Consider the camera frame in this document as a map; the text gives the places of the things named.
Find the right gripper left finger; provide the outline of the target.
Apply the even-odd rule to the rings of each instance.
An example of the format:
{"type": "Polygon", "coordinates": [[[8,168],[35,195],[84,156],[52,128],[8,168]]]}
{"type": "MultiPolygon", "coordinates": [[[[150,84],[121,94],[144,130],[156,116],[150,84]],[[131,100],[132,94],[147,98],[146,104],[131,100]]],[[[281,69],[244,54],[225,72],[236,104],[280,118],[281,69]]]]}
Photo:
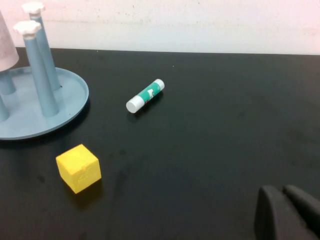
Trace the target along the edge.
{"type": "Polygon", "coordinates": [[[271,185],[259,189],[254,218],[257,240],[318,240],[292,202],[271,185]]]}

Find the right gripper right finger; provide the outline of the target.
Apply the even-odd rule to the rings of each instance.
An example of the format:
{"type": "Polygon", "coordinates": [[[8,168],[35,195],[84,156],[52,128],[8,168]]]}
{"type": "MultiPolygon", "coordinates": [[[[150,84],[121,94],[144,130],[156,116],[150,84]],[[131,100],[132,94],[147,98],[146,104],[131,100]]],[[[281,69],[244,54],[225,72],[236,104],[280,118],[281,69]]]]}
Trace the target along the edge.
{"type": "Polygon", "coordinates": [[[320,200],[294,185],[286,185],[282,192],[292,202],[307,226],[316,235],[320,234],[320,200]]]}

